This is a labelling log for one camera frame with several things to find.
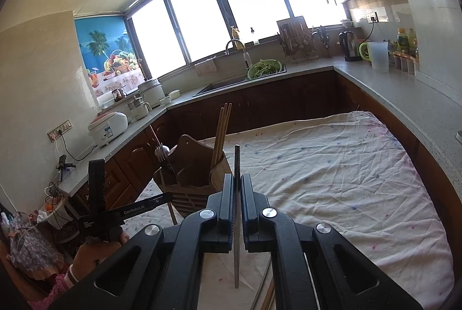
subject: kitchen counter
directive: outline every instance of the kitchen counter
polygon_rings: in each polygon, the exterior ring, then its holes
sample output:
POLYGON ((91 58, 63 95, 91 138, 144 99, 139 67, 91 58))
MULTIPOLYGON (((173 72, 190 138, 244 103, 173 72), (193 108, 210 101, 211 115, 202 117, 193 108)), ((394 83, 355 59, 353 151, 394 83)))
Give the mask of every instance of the kitchen counter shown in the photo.
POLYGON ((89 160, 108 161, 137 134, 147 128, 167 110, 194 103, 213 96, 236 91, 257 84, 269 83, 294 76, 334 70, 363 89, 396 116, 435 158, 451 181, 459 198, 462 198, 462 144, 456 133, 462 130, 462 107, 445 95, 395 68, 379 73, 369 62, 345 62, 343 57, 320 58, 302 64, 286 64, 286 72, 231 85, 198 95, 204 86, 188 91, 169 105, 154 108, 145 118, 135 121, 127 130, 102 148, 96 148, 85 160, 77 163, 59 185, 67 195, 73 196, 88 178, 89 160))

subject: green pitcher handle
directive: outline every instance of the green pitcher handle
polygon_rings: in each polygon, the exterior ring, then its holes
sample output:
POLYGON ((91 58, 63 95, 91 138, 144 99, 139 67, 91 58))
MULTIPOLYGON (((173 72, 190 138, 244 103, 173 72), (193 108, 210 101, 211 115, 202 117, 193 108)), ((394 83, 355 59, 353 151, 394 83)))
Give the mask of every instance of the green pitcher handle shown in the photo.
POLYGON ((366 61, 369 61, 369 62, 370 62, 369 51, 368 51, 367 53, 365 53, 365 52, 363 52, 363 50, 362 50, 362 48, 363 48, 364 46, 367 47, 367 44, 368 44, 368 43, 362 43, 362 44, 359 46, 358 52, 359 52, 359 55, 363 58, 363 60, 366 60, 366 61))

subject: electric kettle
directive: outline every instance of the electric kettle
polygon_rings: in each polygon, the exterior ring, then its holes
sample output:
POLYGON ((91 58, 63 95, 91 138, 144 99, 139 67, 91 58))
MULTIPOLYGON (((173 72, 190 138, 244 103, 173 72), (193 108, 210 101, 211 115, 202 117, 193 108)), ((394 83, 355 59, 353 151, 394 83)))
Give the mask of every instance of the electric kettle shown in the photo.
POLYGON ((357 42, 357 37, 352 31, 345 31, 339 35, 340 47, 343 50, 343 55, 345 56, 345 61, 362 61, 361 56, 359 55, 359 44, 357 42))

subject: metal bolt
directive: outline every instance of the metal bolt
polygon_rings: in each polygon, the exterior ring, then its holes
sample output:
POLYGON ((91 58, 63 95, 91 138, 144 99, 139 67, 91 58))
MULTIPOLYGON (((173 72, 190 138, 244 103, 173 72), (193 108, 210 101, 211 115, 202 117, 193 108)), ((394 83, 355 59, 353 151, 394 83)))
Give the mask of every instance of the metal bolt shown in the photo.
POLYGON ((322 222, 316 226, 319 233, 327 234, 332 230, 332 227, 326 222, 322 222))
POLYGON ((265 208, 262 213, 263 216, 266 216, 267 218, 274 218, 278 214, 274 208, 265 208))
POLYGON ((215 215, 215 212, 213 212, 212 210, 202 210, 200 213, 199 213, 199 216, 203 219, 211 219, 213 218, 213 216, 215 215))
POLYGON ((160 232, 160 229, 157 225, 148 225, 146 228, 145 228, 145 233, 147 235, 156 235, 160 232))

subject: rice cooker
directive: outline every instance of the rice cooker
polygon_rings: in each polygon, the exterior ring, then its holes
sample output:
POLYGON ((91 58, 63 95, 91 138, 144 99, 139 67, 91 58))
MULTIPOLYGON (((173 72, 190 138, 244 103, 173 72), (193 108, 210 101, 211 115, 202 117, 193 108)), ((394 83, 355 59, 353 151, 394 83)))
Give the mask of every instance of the rice cooker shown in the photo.
POLYGON ((120 112, 104 113, 88 125, 90 136, 99 147, 107 145, 128 127, 126 115, 120 112))
POLYGON ((149 103, 151 108, 158 107, 160 105, 160 99, 165 97, 163 93, 162 85, 157 79, 150 79, 138 86, 140 95, 144 96, 144 101, 149 103))

